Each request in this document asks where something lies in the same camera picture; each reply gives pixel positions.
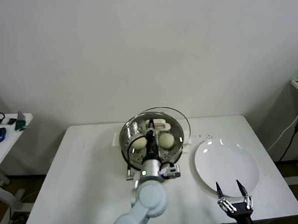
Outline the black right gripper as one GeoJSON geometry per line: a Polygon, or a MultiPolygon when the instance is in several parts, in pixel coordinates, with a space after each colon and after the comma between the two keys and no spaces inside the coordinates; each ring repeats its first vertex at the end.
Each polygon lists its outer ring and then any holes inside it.
{"type": "Polygon", "coordinates": [[[216,182],[217,187],[217,196],[218,196],[218,205],[219,207],[227,213],[227,216],[234,219],[237,224],[253,224],[251,219],[251,215],[253,213],[254,205],[253,198],[248,194],[246,188],[240,183],[240,181],[236,180],[239,190],[244,197],[244,202],[238,202],[231,204],[228,200],[226,200],[223,195],[222,189],[220,188],[218,182],[216,182]]]}

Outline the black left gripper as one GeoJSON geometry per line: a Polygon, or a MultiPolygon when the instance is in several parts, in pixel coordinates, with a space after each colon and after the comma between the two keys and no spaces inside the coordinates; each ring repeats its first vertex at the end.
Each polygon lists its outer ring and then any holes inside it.
{"type": "Polygon", "coordinates": [[[146,155],[143,157],[143,161],[145,162],[150,159],[160,161],[158,145],[156,143],[158,142],[158,131],[156,130],[155,121],[153,119],[148,120],[146,139],[151,143],[146,145],[146,155]]]}

